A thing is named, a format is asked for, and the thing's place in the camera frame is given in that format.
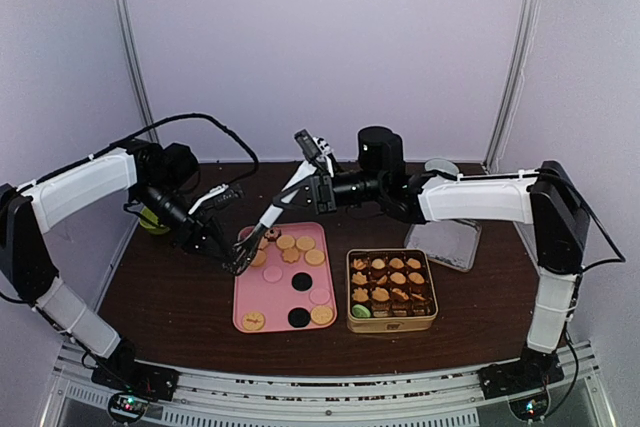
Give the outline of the metal serving tongs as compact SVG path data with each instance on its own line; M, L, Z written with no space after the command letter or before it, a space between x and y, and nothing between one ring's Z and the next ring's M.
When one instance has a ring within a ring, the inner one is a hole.
M303 161L300 166L297 168L293 176L289 179L289 181L285 184L285 186L281 189L283 190L285 187L289 187L295 182L304 179L305 177L311 176L317 172L317 168L311 165L308 161ZM267 230L274 226L280 215L284 212L283 209L277 208L273 206L273 198L272 202L263 215L260 217L259 221L253 227L251 232L247 237L243 240L237 242L233 247L237 252L237 266L236 267L224 267L223 269L231 273L235 276L239 276L244 273L248 267L250 266L252 260L254 259L257 251L259 250L260 241L264 238L264 234Z

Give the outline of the brown leaf cookie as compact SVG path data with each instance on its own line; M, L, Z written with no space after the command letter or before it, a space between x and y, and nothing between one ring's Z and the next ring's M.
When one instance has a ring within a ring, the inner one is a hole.
M354 259L352 262L352 268L356 271L363 271L367 268L367 263L363 259Z

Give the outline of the leaf cookie second row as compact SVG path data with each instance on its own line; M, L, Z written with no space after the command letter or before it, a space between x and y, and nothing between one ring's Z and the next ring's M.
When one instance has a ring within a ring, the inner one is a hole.
M357 286L364 286L368 283L368 279L362 272L356 272L351 277L351 283Z

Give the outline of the green sandwich cookie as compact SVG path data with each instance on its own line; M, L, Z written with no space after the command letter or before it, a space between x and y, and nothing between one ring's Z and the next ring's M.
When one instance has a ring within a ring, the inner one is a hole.
M372 316L372 313L365 305L354 304L351 307L351 315L357 319L368 319Z

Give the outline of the star butter cookie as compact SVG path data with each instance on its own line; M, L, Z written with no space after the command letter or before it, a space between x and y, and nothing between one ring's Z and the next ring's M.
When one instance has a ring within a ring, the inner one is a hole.
M392 288L391 289L391 298L394 301L406 302L409 300L409 295L400 288Z

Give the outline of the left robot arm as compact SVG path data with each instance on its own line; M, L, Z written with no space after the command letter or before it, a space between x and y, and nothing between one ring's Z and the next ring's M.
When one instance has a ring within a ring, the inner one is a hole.
M105 362L106 376L123 391L143 383L142 366L133 361L133 349L120 334L63 281L45 237L63 235L79 215L89 223L82 239L90 243L112 224L96 203L124 194L149 208L185 251L228 261L230 244L204 205L230 188L222 184L187 204L180 189L198 171L189 147L132 138L19 188L1 187L1 272L16 293L13 302L37 311Z

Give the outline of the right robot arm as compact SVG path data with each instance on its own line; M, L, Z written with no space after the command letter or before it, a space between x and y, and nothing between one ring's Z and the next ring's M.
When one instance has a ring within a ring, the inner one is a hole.
M512 377L535 387L551 371L582 274L589 214L563 167L546 161L515 174L465 176L454 166L406 171L402 138L382 126L358 132L358 170L343 172L329 146L301 130L294 136L305 157L274 197L260 222L270 226L308 190L316 213L375 202L389 217L408 224L493 220L531 225L541 270L532 324Z

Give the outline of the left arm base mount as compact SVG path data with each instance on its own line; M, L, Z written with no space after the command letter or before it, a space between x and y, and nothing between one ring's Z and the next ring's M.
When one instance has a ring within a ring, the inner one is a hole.
M92 375L94 384L114 390L107 401L107 413L120 424L140 421L158 401L171 401L179 380L179 373L170 368L136 363L125 375L97 367Z

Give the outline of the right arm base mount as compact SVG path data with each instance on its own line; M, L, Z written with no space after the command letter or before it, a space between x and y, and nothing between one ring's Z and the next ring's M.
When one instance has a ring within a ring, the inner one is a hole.
M562 381L564 372L559 365L543 370L513 361L481 368L478 379L486 400L506 398L516 419L533 423L551 411L549 387Z

